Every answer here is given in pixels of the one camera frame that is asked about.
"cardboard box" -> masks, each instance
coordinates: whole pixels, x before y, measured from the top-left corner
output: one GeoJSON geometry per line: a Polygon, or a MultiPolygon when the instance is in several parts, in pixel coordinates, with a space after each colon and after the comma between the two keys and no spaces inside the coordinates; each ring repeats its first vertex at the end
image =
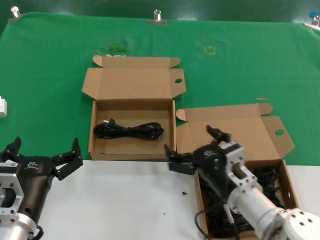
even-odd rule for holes
{"type": "Polygon", "coordinates": [[[92,160],[163,160],[164,144],[176,148],[173,98],[186,91],[184,71],[172,68],[179,58],[108,57],[96,55],[100,67],[87,70],[82,92],[94,98],[88,154],[92,160]],[[114,119],[123,127],[157,122],[157,140],[133,137],[99,139],[94,127],[114,119]]]}
{"type": "MultiPolygon", "coordinates": [[[[266,166],[276,169],[281,203],[287,208],[297,208],[297,197],[286,162],[282,160],[294,143],[278,116],[265,116],[271,112],[272,106],[267,103],[179,109],[176,117],[187,123],[176,128],[177,152],[189,153],[209,144],[212,137],[206,132],[206,125],[229,133],[232,141],[245,147],[246,166],[250,171],[266,166]]],[[[199,209],[207,209],[207,195],[201,191],[199,176],[195,175],[194,179],[199,209]]],[[[208,233],[204,214],[200,222],[208,233]]],[[[240,236],[242,240],[257,240],[254,231],[240,236]]]]}

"black cable bundle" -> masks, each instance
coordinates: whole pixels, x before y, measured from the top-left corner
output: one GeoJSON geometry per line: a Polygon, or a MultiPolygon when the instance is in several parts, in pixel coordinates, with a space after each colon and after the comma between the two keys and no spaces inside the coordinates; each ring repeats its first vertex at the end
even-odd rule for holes
{"type": "Polygon", "coordinates": [[[272,167],[260,167],[253,174],[258,178],[258,183],[263,188],[263,194],[278,208],[286,209],[276,195],[280,187],[275,186],[275,181],[278,177],[274,169],[272,167]]]}
{"type": "MultiPolygon", "coordinates": [[[[275,187],[277,175],[272,167],[261,167],[256,169],[253,174],[258,178],[258,183],[263,188],[263,194],[273,202],[277,207],[286,209],[276,196],[279,187],[275,187]]],[[[220,201],[216,193],[201,177],[200,187],[208,195],[207,211],[205,212],[208,218],[208,229],[216,238],[231,238],[235,235],[234,226],[238,233],[247,230],[253,230],[253,227],[241,215],[231,212],[234,225],[227,218],[223,203],[220,201]]]]}
{"type": "Polygon", "coordinates": [[[116,139],[122,137],[133,137],[140,139],[157,140],[164,129],[160,123],[149,122],[135,127],[123,127],[116,124],[115,120],[100,123],[94,127],[94,134],[99,139],[116,139]]]}

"green backdrop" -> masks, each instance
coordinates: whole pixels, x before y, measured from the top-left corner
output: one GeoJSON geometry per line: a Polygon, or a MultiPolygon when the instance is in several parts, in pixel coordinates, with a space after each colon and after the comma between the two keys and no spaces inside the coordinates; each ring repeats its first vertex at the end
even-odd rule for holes
{"type": "Polygon", "coordinates": [[[29,13],[0,38],[0,149],[16,136],[24,155],[70,150],[88,157],[92,99],[82,92],[97,53],[179,57],[186,93],[177,108],[267,98],[295,143],[290,165],[320,165],[320,32],[292,23],[177,21],[29,13]]]}

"box flap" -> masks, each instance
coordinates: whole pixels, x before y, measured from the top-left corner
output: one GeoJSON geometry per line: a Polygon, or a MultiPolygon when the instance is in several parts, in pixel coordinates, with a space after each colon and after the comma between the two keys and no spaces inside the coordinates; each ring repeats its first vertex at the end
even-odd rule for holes
{"type": "Polygon", "coordinates": [[[203,121],[213,119],[234,119],[260,117],[271,113],[272,106],[268,103],[229,105],[215,107],[197,107],[178,109],[176,117],[182,121],[203,121]]]}
{"type": "Polygon", "coordinates": [[[231,134],[231,140],[246,147],[249,161],[280,159],[294,144],[279,117],[263,116],[271,111],[267,103],[179,109],[177,118],[188,123],[176,129],[177,152],[192,152],[209,144],[212,137],[206,125],[210,125],[231,134]]]}
{"type": "Polygon", "coordinates": [[[94,56],[82,92],[96,100],[172,99],[186,91],[179,58],[94,56]]]}
{"type": "Polygon", "coordinates": [[[169,69],[180,64],[178,57],[93,56],[95,64],[103,68],[159,68],[169,69]]]}

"white tabletop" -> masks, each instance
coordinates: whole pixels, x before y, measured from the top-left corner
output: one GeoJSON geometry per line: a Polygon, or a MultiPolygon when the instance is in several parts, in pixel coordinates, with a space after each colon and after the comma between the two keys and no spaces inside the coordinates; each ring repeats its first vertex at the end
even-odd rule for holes
{"type": "MultiPolygon", "coordinates": [[[[289,166],[300,207],[318,216],[319,171],[289,166]]],[[[53,180],[39,225],[43,240],[203,240],[197,211],[193,176],[168,171],[165,162],[85,161],[53,180]]]]}

